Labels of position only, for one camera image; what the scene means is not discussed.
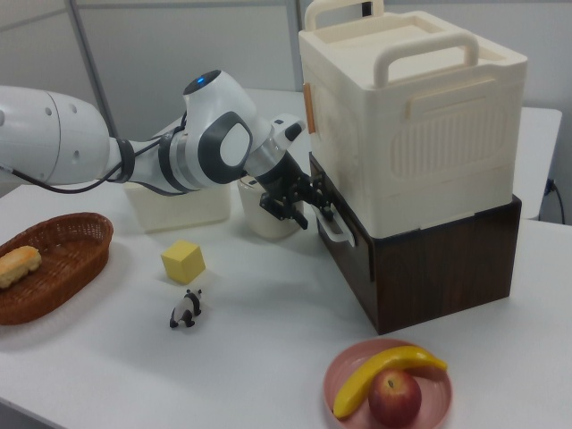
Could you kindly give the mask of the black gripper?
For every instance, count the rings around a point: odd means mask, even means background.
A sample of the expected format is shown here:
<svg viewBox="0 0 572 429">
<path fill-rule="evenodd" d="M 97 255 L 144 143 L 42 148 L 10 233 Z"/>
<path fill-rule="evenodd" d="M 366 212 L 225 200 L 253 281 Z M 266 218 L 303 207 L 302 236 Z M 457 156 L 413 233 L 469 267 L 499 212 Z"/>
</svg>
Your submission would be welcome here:
<svg viewBox="0 0 572 429">
<path fill-rule="evenodd" d="M 305 174 L 293 156 L 286 152 L 283 158 L 268 172 L 256 176 L 267 192 L 259 205 L 279 221 L 293 220 L 302 230 L 308 226 L 307 218 L 291 201 L 304 200 L 328 221 L 333 220 L 332 201 L 325 187 L 324 174 Z"/>
</svg>

